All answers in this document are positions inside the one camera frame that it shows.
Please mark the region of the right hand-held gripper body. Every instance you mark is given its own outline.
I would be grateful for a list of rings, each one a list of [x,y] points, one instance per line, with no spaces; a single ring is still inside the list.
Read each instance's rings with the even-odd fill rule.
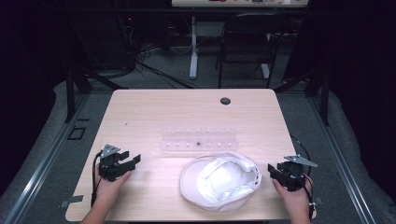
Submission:
[[[288,164],[287,169],[284,172],[279,171],[277,167],[276,169],[282,173],[282,177],[279,180],[280,185],[282,187],[286,187],[288,191],[295,191],[304,186],[305,166],[307,166],[308,169],[318,166],[316,163],[312,162],[309,159],[306,159],[300,154],[294,156],[285,156],[284,159],[285,161],[283,162],[286,162]]]

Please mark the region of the black metal frame stand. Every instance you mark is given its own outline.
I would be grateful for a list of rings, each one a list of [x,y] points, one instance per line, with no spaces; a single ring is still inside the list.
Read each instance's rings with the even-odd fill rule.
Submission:
[[[66,102],[67,102],[67,116],[65,122],[69,122],[76,113],[76,102],[75,102],[75,88],[82,94],[90,94],[92,92],[92,85],[90,84],[88,78],[93,78],[100,83],[108,86],[113,91],[115,90],[125,90],[122,87],[109,79],[102,77],[98,73],[91,69],[83,66],[72,67],[66,74]]]
[[[306,97],[314,97],[318,91],[320,93],[320,104],[319,104],[319,116],[326,126],[329,126],[328,120],[328,108],[329,108],[329,96],[330,96],[330,72],[326,66],[315,68],[299,77],[294,77],[285,84],[275,88],[276,93],[281,93],[296,86],[303,80],[308,80],[308,84],[304,89],[304,95]]]

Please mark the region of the person's right hand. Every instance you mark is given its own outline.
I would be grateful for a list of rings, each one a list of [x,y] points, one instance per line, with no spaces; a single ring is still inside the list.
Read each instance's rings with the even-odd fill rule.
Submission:
[[[292,214],[309,214],[308,196],[312,193],[312,179],[310,177],[305,180],[305,188],[301,188],[295,191],[286,190],[275,179],[273,179],[272,182],[276,191],[282,198],[289,216]]]

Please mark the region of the white cap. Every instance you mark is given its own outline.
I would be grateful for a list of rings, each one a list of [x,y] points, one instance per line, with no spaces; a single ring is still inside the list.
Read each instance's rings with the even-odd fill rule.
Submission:
[[[262,173],[250,158],[231,151],[207,154],[189,162],[183,169],[181,195],[207,211],[239,209],[260,188]]]

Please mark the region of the light desk top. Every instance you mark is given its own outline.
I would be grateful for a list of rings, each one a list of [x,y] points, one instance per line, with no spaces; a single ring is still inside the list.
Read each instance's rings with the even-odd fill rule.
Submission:
[[[306,7],[309,0],[172,0],[173,7]]]

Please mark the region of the aluminium floor rail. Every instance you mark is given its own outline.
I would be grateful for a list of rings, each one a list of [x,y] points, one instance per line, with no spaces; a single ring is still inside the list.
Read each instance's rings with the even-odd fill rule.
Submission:
[[[361,224],[377,224],[372,211],[370,210],[368,203],[366,202],[361,188],[356,182],[353,174],[351,173],[350,167],[347,164],[347,160],[333,135],[332,128],[330,125],[326,125],[323,118],[320,115],[320,108],[318,101],[315,97],[307,97],[307,102],[310,104],[315,118],[319,123],[320,129],[323,131],[329,145],[330,152],[332,154],[332,160],[335,163],[337,171],[343,180],[346,191],[352,201],[355,210],[361,220]]]
[[[61,201],[74,195],[96,132],[98,118],[89,112],[90,95],[78,97],[77,112],[64,122],[58,98],[6,195],[0,198],[0,224],[75,224]]]

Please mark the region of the grey tape strip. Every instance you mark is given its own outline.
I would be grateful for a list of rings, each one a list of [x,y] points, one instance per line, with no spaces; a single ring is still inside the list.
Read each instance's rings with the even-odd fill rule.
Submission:
[[[68,205],[70,203],[80,203],[83,201],[83,195],[78,195],[78,196],[72,196],[69,199],[65,200],[65,201],[61,201],[61,203],[59,204],[60,208],[66,208],[68,207]]]

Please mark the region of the black chair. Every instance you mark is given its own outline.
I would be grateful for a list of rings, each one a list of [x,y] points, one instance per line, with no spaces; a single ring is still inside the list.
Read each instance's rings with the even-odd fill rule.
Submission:
[[[223,25],[216,69],[218,88],[222,87],[225,63],[262,64],[268,66],[266,88],[269,87],[278,53],[280,38],[289,26],[289,19],[279,13],[239,13]]]

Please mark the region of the clear plastic rack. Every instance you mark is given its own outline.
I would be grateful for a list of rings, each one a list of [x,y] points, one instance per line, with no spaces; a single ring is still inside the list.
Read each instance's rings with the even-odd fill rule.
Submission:
[[[165,127],[162,129],[162,151],[215,152],[236,151],[236,132],[224,127]]]

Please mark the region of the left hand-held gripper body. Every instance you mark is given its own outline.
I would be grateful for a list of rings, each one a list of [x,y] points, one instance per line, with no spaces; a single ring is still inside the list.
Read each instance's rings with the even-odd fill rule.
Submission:
[[[135,169],[132,160],[121,163],[120,149],[105,145],[100,153],[99,175],[107,181],[115,181],[128,171]]]

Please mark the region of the person's left hand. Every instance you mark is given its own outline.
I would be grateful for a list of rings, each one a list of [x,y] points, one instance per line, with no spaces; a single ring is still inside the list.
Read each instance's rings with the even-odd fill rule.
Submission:
[[[107,181],[99,175],[99,166],[95,167],[95,192],[96,198],[93,203],[94,206],[111,207],[116,201],[121,187],[130,178],[132,172],[128,171],[115,181]]]

